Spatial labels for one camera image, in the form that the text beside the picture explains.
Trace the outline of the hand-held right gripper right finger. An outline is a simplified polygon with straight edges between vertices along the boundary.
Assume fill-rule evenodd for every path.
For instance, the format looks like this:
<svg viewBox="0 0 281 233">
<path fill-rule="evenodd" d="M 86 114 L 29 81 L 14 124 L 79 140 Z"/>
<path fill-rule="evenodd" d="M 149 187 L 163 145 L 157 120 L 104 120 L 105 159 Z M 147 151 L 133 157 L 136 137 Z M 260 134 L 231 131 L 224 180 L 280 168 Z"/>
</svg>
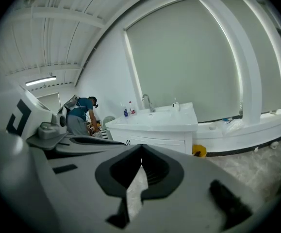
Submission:
<svg viewBox="0 0 281 233">
<path fill-rule="evenodd" d="M 233 233 L 263 198 L 212 162 L 161 147 L 142 145 L 148 188 L 130 223 L 131 233 Z"/>
</svg>

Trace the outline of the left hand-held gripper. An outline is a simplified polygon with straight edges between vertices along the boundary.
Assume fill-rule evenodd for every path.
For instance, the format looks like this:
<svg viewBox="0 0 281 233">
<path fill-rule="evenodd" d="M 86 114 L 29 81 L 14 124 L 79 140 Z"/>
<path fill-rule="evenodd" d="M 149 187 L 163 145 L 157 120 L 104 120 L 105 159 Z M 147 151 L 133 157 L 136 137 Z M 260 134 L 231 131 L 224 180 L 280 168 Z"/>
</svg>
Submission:
<svg viewBox="0 0 281 233">
<path fill-rule="evenodd" d="M 64 155 L 88 155 L 126 146 L 112 140 L 68 134 L 66 117 L 52 112 L 21 86 L 0 89 L 0 132 Z"/>
</svg>

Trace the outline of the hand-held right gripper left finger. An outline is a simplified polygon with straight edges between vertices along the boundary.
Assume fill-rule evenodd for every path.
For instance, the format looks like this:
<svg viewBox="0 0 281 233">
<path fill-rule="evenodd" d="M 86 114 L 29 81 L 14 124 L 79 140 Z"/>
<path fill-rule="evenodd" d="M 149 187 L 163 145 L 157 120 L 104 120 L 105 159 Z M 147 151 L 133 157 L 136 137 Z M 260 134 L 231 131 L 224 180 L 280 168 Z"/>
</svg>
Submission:
<svg viewBox="0 0 281 233">
<path fill-rule="evenodd" d="M 127 189 L 140 168 L 137 146 L 48 159 L 32 148 L 36 171 L 62 233 L 123 233 Z"/>
</svg>

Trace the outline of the white vanity cabinet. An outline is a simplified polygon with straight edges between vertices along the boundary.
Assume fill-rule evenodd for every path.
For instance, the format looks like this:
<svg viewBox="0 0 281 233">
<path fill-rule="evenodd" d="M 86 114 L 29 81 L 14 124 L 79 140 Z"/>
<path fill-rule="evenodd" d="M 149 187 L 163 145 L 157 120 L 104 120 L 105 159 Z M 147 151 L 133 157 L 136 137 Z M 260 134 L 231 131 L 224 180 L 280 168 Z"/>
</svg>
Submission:
<svg viewBox="0 0 281 233">
<path fill-rule="evenodd" d="M 114 141 L 126 145 L 147 144 L 167 148 L 177 152 L 192 154 L 192 132 L 157 132 L 110 129 Z"/>
</svg>

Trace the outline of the yellow bin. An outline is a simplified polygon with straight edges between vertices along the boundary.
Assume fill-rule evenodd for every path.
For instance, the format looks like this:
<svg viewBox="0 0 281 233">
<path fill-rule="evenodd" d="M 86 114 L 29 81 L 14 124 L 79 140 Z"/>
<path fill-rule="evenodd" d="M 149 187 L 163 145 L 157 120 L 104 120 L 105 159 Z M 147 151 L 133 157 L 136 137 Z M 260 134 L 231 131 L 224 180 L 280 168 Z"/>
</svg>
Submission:
<svg viewBox="0 0 281 233">
<path fill-rule="evenodd" d="M 203 145 L 194 144 L 192 147 L 192 155 L 200 158 L 205 158 L 207 155 L 207 150 Z"/>
</svg>

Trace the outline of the white backpack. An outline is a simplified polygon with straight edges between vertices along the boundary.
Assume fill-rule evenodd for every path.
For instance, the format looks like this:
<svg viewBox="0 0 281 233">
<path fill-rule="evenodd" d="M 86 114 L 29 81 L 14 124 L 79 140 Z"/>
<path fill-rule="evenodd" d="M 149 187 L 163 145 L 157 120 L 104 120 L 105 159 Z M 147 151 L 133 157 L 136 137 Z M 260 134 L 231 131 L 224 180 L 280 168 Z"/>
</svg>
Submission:
<svg viewBox="0 0 281 233">
<path fill-rule="evenodd" d="M 58 114 L 66 115 L 69 111 L 71 111 L 77 104 L 78 96 L 74 95 L 70 100 L 68 100 L 62 107 L 58 110 Z"/>
</svg>

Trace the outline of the white wash basin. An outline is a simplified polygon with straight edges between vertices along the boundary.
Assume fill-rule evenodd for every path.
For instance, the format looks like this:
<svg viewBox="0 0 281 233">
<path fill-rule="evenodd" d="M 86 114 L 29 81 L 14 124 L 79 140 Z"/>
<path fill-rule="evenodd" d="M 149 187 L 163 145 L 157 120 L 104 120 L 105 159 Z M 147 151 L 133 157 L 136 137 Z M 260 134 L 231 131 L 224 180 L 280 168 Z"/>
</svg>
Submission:
<svg viewBox="0 0 281 233">
<path fill-rule="evenodd" d="M 119 117 L 106 123 L 107 129 L 157 131 L 157 132 L 193 132 L 198 128 L 198 120 L 193 104 L 180 104 L 180 111 L 170 106 L 158 107 L 151 113 L 149 109 L 140 110 L 136 115 Z"/>
</svg>

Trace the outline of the chrome faucet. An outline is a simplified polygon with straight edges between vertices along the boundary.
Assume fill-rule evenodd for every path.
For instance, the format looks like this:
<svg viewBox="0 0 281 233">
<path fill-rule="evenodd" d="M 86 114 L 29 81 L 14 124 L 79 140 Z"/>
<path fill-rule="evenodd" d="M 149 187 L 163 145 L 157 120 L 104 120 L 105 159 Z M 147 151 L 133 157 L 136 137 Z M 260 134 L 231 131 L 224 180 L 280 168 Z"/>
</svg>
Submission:
<svg viewBox="0 0 281 233">
<path fill-rule="evenodd" d="M 151 101 L 150 101 L 149 96 L 148 96 L 147 94 L 144 94 L 144 95 L 142 96 L 142 102 L 143 102 L 143 103 L 145 103 L 145 102 L 147 103 L 147 105 L 148 105 L 149 110 L 150 110 L 151 113 L 153 113 L 153 112 L 156 111 L 155 108 L 153 107 Z"/>
</svg>

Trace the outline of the ceiling tube light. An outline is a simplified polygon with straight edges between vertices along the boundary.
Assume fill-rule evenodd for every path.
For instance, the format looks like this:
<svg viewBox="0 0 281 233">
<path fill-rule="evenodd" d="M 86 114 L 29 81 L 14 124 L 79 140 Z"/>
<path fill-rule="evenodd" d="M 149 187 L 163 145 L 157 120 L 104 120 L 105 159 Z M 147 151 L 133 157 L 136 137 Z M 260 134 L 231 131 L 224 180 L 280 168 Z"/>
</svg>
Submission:
<svg viewBox="0 0 281 233">
<path fill-rule="evenodd" d="M 55 81 L 55 80 L 56 80 L 56 76 L 50 76 L 50 77 L 41 78 L 41 79 L 26 82 L 25 85 L 26 86 L 32 86 L 32 85 L 36 85 L 36 84 L 39 84 L 39 83 L 45 83 L 45 82 L 50 82 L 50 81 Z"/>
</svg>

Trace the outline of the clear plastic sheet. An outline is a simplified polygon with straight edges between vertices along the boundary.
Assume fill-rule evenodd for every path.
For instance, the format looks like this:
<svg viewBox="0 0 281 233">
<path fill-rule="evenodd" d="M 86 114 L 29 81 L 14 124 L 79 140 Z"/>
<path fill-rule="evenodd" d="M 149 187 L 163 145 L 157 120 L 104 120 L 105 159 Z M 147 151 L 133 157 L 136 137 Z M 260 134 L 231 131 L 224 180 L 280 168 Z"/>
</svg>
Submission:
<svg viewBox="0 0 281 233">
<path fill-rule="evenodd" d="M 242 119 L 234 119 L 230 123 L 226 123 L 222 121 L 221 131 L 223 135 L 230 135 L 235 133 L 236 131 L 244 128 L 245 124 Z"/>
</svg>

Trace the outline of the white window ledge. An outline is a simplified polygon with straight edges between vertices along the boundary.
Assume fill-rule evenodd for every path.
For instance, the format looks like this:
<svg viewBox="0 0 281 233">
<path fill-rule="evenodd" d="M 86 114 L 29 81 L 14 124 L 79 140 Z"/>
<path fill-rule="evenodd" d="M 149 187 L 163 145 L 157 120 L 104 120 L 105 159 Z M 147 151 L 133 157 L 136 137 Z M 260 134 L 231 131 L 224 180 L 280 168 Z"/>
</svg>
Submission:
<svg viewBox="0 0 281 233">
<path fill-rule="evenodd" d="M 193 144 L 202 145 L 210 153 L 221 153 L 247 148 L 281 138 L 281 114 L 262 114 L 260 122 L 248 125 L 232 133 L 223 134 L 220 128 L 211 130 L 210 123 L 201 123 L 193 133 Z"/>
</svg>

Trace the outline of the large grey roller blind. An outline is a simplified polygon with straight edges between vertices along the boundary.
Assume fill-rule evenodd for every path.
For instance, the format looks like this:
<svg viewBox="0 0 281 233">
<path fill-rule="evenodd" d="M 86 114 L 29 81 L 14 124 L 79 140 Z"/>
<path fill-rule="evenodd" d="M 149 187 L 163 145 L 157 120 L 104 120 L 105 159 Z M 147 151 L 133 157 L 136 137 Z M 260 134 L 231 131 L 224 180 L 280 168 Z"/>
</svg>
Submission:
<svg viewBox="0 0 281 233">
<path fill-rule="evenodd" d="M 155 107 L 191 102 L 198 122 L 239 114 L 230 44 L 199 0 L 163 7 L 126 31 L 141 91 Z"/>
</svg>

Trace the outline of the white window pillar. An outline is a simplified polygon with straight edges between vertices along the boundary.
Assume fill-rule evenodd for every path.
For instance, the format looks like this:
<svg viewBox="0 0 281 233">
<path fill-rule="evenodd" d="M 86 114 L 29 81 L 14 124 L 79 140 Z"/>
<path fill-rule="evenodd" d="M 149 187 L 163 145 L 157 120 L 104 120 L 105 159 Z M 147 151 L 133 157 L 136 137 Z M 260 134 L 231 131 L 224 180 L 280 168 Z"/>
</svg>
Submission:
<svg viewBox="0 0 281 233">
<path fill-rule="evenodd" d="M 221 0 L 200 0 L 223 29 L 234 55 L 242 85 L 243 121 L 260 122 L 262 85 L 259 66 L 252 44 L 240 22 Z"/>
</svg>

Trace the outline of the narrow grey roller blind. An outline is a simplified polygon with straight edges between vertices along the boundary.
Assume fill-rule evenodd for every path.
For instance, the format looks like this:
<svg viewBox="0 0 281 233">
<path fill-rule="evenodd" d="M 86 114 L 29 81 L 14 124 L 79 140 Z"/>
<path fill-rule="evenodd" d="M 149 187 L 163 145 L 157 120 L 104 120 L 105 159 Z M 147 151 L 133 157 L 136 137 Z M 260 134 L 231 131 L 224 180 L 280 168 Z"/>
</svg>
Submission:
<svg viewBox="0 0 281 233">
<path fill-rule="evenodd" d="M 281 75 L 271 41 L 255 13 L 243 0 L 221 0 L 245 30 L 258 62 L 262 85 L 262 113 L 281 108 Z"/>
</svg>

